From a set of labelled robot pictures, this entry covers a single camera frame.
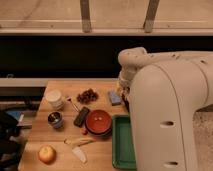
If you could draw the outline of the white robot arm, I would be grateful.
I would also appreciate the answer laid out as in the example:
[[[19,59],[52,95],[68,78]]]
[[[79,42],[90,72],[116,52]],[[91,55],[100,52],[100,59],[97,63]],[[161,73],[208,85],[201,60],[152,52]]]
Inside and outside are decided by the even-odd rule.
[[[213,51],[118,55],[137,171],[198,171],[193,116],[213,104]]]

